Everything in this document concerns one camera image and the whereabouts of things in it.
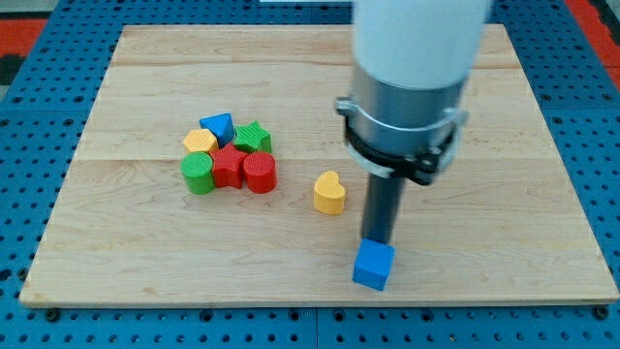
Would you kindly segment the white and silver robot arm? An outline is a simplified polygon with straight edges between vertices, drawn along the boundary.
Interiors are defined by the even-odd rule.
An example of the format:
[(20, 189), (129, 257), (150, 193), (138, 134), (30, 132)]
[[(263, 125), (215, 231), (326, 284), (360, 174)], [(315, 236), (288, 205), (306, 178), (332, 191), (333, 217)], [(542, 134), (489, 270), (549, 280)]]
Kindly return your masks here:
[(459, 107), (491, 0), (356, 0), (351, 93), (335, 102), (372, 175), (431, 184), (452, 161)]

